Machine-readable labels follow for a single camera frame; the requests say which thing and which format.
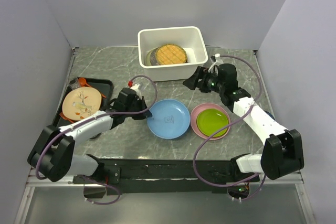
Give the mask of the blue plate with bamboo mat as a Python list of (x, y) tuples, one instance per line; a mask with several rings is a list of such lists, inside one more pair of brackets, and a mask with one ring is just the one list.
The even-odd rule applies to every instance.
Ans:
[(150, 108), (150, 112), (152, 116), (147, 119), (147, 125), (157, 137), (172, 140), (182, 136), (190, 126), (188, 108), (178, 100), (158, 101)]

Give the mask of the round woven bamboo mat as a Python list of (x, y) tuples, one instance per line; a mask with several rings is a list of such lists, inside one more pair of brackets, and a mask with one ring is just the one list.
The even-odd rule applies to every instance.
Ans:
[(179, 45), (165, 44), (157, 49), (155, 59), (159, 65), (182, 64), (187, 63), (187, 53)]

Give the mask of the dark plate with deer motif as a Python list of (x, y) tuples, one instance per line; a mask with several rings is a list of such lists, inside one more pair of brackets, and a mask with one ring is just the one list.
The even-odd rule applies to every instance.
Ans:
[(157, 59), (156, 59), (156, 52), (157, 52), (157, 48), (155, 48), (155, 49), (151, 52), (151, 54), (150, 54), (149, 61), (150, 61), (150, 64), (151, 64), (152, 66), (158, 66), (158, 65), (159, 65), (159, 63), (158, 63), (158, 61), (157, 61)]

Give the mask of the cream plate with branch motif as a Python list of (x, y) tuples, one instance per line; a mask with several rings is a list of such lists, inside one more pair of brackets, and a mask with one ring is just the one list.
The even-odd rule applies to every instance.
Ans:
[(145, 65), (146, 66), (152, 66), (151, 62), (150, 62), (150, 56), (152, 54), (153, 50), (149, 51), (146, 55), (146, 58), (145, 58)]

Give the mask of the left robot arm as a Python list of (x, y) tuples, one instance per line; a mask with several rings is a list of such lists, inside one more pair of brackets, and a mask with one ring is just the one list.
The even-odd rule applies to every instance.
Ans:
[(151, 116), (144, 96), (136, 86), (123, 88), (112, 106), (99, 110), (86, 119), (59, 128), (49, 125), (43, 129), (28, 157), (38, 179), (52, 182), (64, 176), (86, 176), (98, 183), (108, 175), (105, 164), (93, 155), (78, 156), (75, 148), (92, 137), (122, 124), (126, 118), (144, 120)]

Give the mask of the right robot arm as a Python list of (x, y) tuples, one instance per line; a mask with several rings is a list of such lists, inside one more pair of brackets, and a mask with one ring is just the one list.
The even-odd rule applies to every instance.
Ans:
[(301, 134), (277, 123), (245, 89), (239, 87), (233, 64), (224, 63), (215, 70), (198, 67), (183, 85), (202, 93), (218, 93), (222, 104), (240, 117), (261, 140), (262, 154), (244, 154), (232, 159), (234, 165), (229, 173), (233, 180), (242, 181), (248, 173), (263, 173), (275, 180), (304, 168)]

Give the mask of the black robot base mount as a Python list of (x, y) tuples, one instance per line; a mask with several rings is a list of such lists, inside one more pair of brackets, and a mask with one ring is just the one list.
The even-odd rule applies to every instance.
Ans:
[(100, 159), (98, 170), (91, 179), (115, 186), (120, 193), (174, 193), (210, 191), (225, 193), (226, 188), (210, 186), (198, 179), (199, 173), (205, 180), (214, 184), (230, 184), (251, 177), (258, 182), (259, 177), (252, 173), (243, 174), (232, 160), (200, 160), (194, 171), (191, 160), (161, 159)]

